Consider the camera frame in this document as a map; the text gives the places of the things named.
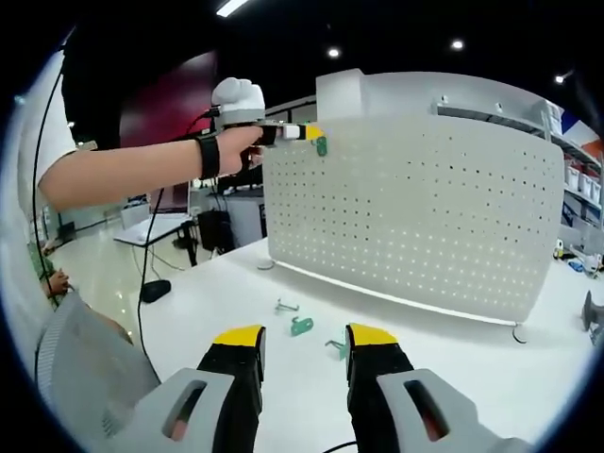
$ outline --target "shelf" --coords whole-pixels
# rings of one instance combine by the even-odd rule
[[[467,118],[476,121],[483,121],[485,123],[493,123],[495,125],[501,125],[510,127],[512,129],[526,132],[530,135],[545,139],[546,131],[544,126],[540,126],[532,121],[525,120],[522,118],[512,118],[504,113],[497,111],[486,111],[469,109],[463,106],[456,106],[451,104],[436,104],[436,110],[438,115],[451,116],[455,118]],[[600,163],[590,155],[583,148],[566,140],[563,136],[551,133],[551,142],[558,145],[565,154],[568,154],[573,159],[587,165],[592,168],[598,174],[600,174],[602,167]]]
[[[577,198],[579,201],[586,202],[588,205],[596,208],[597,210],[602,210],[602,207],[598,203],[596,203],[594,200],[592,200],[588,196],[585,196],[585,194],[583,192],[579,192],[574,189],[571,189],[570,187],[568,187],[568,184],[564,184],[564,191],[567,193],[570,193],[575,198]]]

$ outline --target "black ceiling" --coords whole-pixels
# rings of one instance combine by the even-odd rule
[[[590,6],[597,2],[250,0],[226,19],[215,15],[223,3],[147,2],[132,10],[99,7],[83,17],[70,40],[63,87],[68,117],[80,127],[75,132],[111,143],[125,97],[209,50],[217,51],[219,78],[259,83],[268,107],[313,94],[319,75],[357,67],[366,74],[483,76],[587,119],[572,83],[553,83],[554,75],[578,69],[604,99],[594,83],[604,62],[601,16]],[[454,38],[465,41],[462,52],[450,51]],[[340,59],[327,58],[331,45],[342,49]]]

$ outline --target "black wrist strap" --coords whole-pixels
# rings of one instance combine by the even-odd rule
[[[216,136],[195,137],[201,153],[201,179],[217,177],[220,172],[220,153]]]

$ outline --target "black mouse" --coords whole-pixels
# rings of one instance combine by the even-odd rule
[[[141,301],[147,304],[155,302],[172,290],[172,283],[168,280],[149,281],[141,288]]]

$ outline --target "white pegboard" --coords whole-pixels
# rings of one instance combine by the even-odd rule
[[[560,223],[562,150],[514,129],[439,116],[323,122],[267,150],[269,251],[381,294],[524,321]]]

